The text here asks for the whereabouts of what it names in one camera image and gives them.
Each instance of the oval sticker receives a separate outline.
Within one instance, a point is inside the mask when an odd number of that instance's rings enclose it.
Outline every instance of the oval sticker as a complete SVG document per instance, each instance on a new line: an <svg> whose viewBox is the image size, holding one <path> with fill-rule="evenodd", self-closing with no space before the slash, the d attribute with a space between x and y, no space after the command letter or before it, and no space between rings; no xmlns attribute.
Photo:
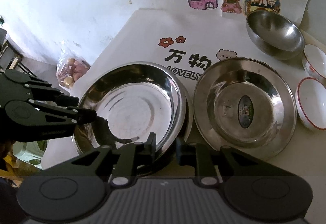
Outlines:
<svg viewBox="0 0 326 224"><path fill-rule="evenodd" d="M254 106L249 96L241 97L238 105L238 120L244 129L249 128L254 118Z"/></svg>

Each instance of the transparent plastic bag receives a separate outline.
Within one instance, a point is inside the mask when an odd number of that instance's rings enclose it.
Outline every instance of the transparent plastic bag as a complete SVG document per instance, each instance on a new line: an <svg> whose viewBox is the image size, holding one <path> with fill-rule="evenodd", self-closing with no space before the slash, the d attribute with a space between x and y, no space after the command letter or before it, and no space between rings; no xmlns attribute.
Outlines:
<svg viewBox="0 0 326 224"><path fill-rule="evenodd" d="M70 92L74 83L89 70L90 65L63 44L57 64L57 79L60 86Z"/></svg>

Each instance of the bear print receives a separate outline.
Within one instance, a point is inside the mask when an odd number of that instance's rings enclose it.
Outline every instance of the bear print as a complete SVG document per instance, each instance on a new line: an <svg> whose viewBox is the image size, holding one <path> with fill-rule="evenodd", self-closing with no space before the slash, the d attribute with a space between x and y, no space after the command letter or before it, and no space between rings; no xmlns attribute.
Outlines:
<svg viewBox="0 0 326 224"><path fill-rule="evenodd" d="M219 60L224 60L224 59L228 59L228 58L234 58L237 57L237 53L235 51L230 51L227 49L220 49L217 53L216 53L216 57Z"/></svg>

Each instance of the stainless steel bowl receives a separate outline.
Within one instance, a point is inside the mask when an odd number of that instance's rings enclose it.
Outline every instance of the stainless steel bowl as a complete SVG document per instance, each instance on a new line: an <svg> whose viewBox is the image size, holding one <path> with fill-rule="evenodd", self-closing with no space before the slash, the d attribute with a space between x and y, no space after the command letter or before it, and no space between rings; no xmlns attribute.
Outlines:
<svg viewBox="0 0 326 224"><path fill-rule="evenodd" d="M194 114L214 149L230 145L264 160L285 148L297 120L286 82L268 65L247 58L222 60L205 71L195 88Z"/></svg>
<svg viewBox="0 0 326 224"><path fill-rule="evenodd" d="M291 59L304 49L300 30L275 12L256 10L249 13L247 32L257 48L279 60Z"/></svg>
<svg viewBox="0 0 326 224"><path fill-rule="evenodd" d="M156 156L164 154L185 121L185 91L175 75L158 64L135 62L100 77L81 98L78 107L95 109L108 120L112 133L98 123L77 126L72 139L78 152L101 145L117 149L131 142L145 142L156 133Z"/></svg>

